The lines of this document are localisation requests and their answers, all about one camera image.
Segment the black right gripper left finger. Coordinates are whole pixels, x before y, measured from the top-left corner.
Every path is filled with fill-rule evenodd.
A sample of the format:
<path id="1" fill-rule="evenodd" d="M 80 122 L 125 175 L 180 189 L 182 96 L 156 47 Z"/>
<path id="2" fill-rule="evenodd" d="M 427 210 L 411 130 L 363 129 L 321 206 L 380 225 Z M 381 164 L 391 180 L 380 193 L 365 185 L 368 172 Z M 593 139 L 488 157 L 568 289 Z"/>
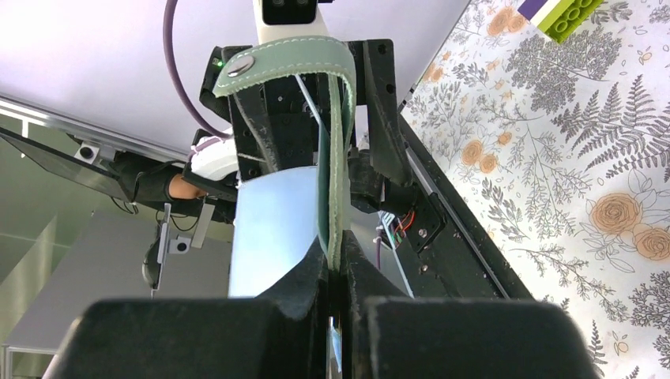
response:
<path id="1" fill-rule="evenodd" d="M 324 378 L 319 242 L 255 298 L 103 300 L 73 324 L 52 378 Z"/>

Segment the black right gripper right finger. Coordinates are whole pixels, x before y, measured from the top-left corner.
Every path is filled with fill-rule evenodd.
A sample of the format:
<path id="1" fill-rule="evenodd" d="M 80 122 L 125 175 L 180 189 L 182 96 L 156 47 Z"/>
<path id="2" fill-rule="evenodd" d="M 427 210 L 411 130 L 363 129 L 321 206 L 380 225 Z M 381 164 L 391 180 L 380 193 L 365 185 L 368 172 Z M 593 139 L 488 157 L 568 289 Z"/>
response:
<path id="1" fill-rule="evenodd" d="M 594 378 L 574 322 L 546 302 L 410 298 L 341 243 L 346 378 Z"/>

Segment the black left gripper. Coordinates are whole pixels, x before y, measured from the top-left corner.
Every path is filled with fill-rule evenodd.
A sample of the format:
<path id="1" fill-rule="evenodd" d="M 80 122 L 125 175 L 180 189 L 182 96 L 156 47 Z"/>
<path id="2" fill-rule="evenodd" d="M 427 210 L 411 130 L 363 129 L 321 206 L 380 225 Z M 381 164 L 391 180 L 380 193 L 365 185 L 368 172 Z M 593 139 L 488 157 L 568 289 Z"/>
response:
<path id="1" fill-rule="evenodd" d="M 214 95 L 215 81 L 225 63 L 245 49 L 213 48 L 199 96 L 202 105 L 231 123 L 238 173 L 248 180 L 268 170 L 273 173 L 312 164 L 318 126 L 295 79 L 255 84 L 233 97 Z M 356 103 L 367 107 L 371 166 L 391 182 L 409 186 L 412 170 L 399 126 L 393 41 L 350 41 L 348 49 L 356 64 Z"/>

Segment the green card holder wallet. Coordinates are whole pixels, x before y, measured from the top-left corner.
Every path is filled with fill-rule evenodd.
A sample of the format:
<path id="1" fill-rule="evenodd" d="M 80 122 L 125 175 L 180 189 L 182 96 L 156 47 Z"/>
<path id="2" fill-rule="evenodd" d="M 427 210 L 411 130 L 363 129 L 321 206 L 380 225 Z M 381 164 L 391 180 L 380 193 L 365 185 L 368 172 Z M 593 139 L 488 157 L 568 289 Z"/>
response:
<path id="1" fill-rule="evenodd" d="M 356 113 L 356 64 L 348 46 L 328 36 L 278 39 L 236 54 L 216 79 L 216 97 L 255 84 L 323 73 L 330 126 L 319 135 L 318 162 L 244 182 L 236 205 L 228 296 L 252 298 L 293 269 L 311 246 L 331 269 L 346 224 L 347 152 Z"/>

